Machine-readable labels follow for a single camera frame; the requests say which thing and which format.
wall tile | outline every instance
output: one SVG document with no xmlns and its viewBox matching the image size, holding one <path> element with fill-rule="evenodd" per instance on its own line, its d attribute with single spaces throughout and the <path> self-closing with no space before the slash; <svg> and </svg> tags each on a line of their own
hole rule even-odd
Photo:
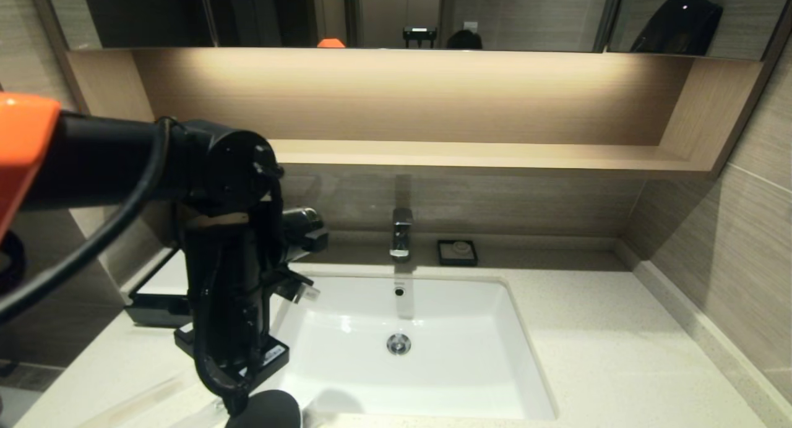
<svg viewBox="0 0 792 428">
<path fill-rule="evenodd" d="M 74 109 L 74 101 L 32 0 L 0 0 L 0 84 L 37 93 Z"/>
<path fill-rule="evenodd" d="M 792 46 L 764 88 L 731 162 L 792 189 Z"/>
<path fill-rule="evenodd" d="M 121 312 L 120 307 L 45 299 L 0 330 L 0 358 L 68 366 Z"/>
<path fill-rule="evenodd" d="M 718 182 L 651 181 L 625 239 L 792 401 L 792 195 L 736 168 Z"/>
<path fill-rule="evenodd" d="M 338 230 L 390 231 L 399 195 L 408 197 L 416 231 L 616 236 L 642 183 L 303 166 L 286 169 L 283 194 L 288 205 L 316 207 Z"/>
<path fill-rule="evenodd" d="M 25 245 L 25 256 L 28 258 L 26 278 L 57 264 L 85 242 L 85 236 L 68 210 L 18 213 L 11 229 Z M 51 298 L 76 304 L 118 308 L 124 305 L 118 288 L 97 261 L 88 264 L 84 270 L 51 293 Z"/>
</svg>

chrome faucet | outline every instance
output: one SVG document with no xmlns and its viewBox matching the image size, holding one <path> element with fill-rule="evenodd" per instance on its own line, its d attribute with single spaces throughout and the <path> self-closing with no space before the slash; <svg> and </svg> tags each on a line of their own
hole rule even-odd
<svg viewBox="0 0 792 428">
<path fill-rule="evenodd" d="M 390 256 L 394 262 L 410 261 L 410 226 L 413 225 L 413 211 L 409 208 L 394 209 L 394 238 L 390 245 Z"/>
</svg>

label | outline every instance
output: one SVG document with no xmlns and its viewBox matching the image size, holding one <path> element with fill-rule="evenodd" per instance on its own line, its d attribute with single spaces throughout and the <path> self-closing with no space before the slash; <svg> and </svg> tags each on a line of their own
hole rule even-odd
<svg viewBox="0 0 792 428">
<path fill-rule="evenodd" d="M 268 350 L 264 354 L 264 361 L 261 363 L 261 367 L 264 368 L 266 365 L 269 365 L 273 360 L 275 360 L 275 358 L 278 358 L 279 355 L 283 354 L 284 352 L 286 352 L 286 348 L 280 345 Z M 247 367 L 240 369 L 239 374 L 242 377 L 245 377 L 245 374 L 247 374 Z"/>
<path fill-rule="evenodd" d="M 264 363 L 262 366 L 269 365 L 273 360 L 275 360 L 275 358 L 278 358 L 278 356 L 284 352 L 286 352 L 286 348 L 280 345 L 268 350 L 267 354 L 264 354 Z"/>
</svg>

black soap dish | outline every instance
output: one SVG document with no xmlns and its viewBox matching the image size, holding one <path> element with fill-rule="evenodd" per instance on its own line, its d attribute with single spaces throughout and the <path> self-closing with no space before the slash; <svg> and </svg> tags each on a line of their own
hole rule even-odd
<svg viewBox="0 0 792 428">
<path fill-rule="evenodd" d="M 441 239 L 437 242 L 437 258 L 440 265 L 478 265 L 473 241 Z"/>
</svg>

quartz countertop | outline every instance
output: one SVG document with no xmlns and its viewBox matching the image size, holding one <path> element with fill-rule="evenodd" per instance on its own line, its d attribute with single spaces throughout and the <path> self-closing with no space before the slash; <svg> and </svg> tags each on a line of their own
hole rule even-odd
<svg viewBox="0 0 792 428">
<path fill-rule="evenodd" d="M 510 268 L 415 267 L 414 278 L 500 278 L 509 287 L 554 401 L 552 421 L 323 414 L 352 428 L 764 426 L 660 303 L 608 251 L 521 250 Z M 523 268 L 518 267 L 520 259 Z M 393 276 L 393 265 L 297 263 L 311 274 Z M 179 274 L 180 268 L 158 274 Z M 168 329 L 121 313 L 20 420 L 42 426 L 170 427 L 215 397 Z M 161 383 L 170 388 L 151 397 Z M 97 417 L 104 414 L 110 419 Z M 223 426 L 218 422 L 209 426 Z"/>
</svg>

